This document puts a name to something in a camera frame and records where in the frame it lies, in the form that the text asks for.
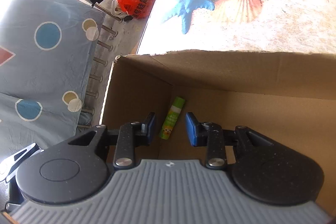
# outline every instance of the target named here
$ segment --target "blue starfish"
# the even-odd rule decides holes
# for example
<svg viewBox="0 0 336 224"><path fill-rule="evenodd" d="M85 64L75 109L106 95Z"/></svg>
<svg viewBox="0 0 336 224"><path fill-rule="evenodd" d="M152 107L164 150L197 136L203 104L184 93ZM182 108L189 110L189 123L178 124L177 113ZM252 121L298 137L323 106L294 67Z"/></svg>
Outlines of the blue starfish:
<svg viewBox="0 0 336 224"><path fill-rule="evenodd" d="M179 0L179 3L164 15L162 22L166 22L173 16L181 16L182 33L186 34L189 31L191 25L193 11L198 8L214 10L215 5L211 0Z"/></svg>

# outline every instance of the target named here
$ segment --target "circular cap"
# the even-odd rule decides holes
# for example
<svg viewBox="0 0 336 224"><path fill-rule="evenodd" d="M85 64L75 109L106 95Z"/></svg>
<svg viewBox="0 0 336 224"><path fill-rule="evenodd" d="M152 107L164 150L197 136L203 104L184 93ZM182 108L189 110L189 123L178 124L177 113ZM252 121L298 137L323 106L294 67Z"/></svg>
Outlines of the circular cap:
<svg viewBox="0 0 336 224"><path fill-rule="evenodd" d="M118 166L129 166L132 164L132 160L129 158L119 158L115 161Z"/></svg>
<svg viewBox="0 0 336 224"><path fill-rule="evenodd" d="M20 191L46 204L74 203L94 195L109 176L94 148L60 143L26 159L16 173Z"/></svg>
<svg viewBox="0 0 336 224"><path fill-rule="evenodd" d="M244 155L234 164L232 177L254 199L288 206L315 200L324 179L312 159L275 147L259 147Z"/></svg>
<svg viewBox="0 0 336 224"><path fill-rule="evenodd" d="M79 165L73 160L51 160L42 165L41 175L51 181L65 181L73 178L79 172Z"/></svg>
<svg viewBox="0 0 336 224"><path fill-rule="evenodd" d="M214 166L214 167L219 167L219 166L223 166L225 163L225 160L220 159L220 158L212 158L209 160L209 165L210 166Z"/></svg>

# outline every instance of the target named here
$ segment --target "cardboard box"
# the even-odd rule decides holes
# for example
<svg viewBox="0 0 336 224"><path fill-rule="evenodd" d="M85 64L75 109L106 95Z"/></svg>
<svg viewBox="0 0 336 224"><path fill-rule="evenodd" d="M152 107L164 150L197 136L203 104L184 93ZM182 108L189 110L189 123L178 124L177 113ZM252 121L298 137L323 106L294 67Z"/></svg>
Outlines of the cardboard box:
<svg viewBox="0 0 336 224"><path fill-rule="evenodd" d="M325 174L317 203L336 207L336 58L290 52L187 50L118 57L101 122L119 128L154 111L160 130L175 96L186 99L169 140L138 147L138 159L204 159L190 145L186 112L233 130L246 125L314 159Z"/></svg>

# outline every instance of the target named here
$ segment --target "blue bedsheet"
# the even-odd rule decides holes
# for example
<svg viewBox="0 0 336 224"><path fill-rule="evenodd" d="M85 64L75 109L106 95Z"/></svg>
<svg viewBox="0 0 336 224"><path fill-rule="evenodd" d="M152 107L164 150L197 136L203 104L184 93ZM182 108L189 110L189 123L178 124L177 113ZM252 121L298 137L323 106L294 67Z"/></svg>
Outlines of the blue bedsheet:
<svg viewBox="0 0 336 224"><path fill-rule="evenodd" d="M75 134L104 16L79 0L12 0L0 22L0 161Z"/></svg>

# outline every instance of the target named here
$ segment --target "silver bolt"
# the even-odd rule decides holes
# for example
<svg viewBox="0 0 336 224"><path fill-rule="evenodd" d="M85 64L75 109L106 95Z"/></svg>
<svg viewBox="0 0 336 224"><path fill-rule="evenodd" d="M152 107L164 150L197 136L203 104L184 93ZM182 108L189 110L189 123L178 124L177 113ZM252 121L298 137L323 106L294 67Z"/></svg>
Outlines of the silver bolt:
<svg viewBox="0 0 336 224"><path fill-rule="evenodd" d="M132 162L133 161L129 158L119 158L115 161L115 164L118 166L129 166Z"/></svg>
<svg viewBox="0 0 336 224"><path fill-rule="evenodd" d="M212 158L209 160L209 165L214 166L214 167L223 166L224 163L225 163L225 160L221 158Z"/></svg>

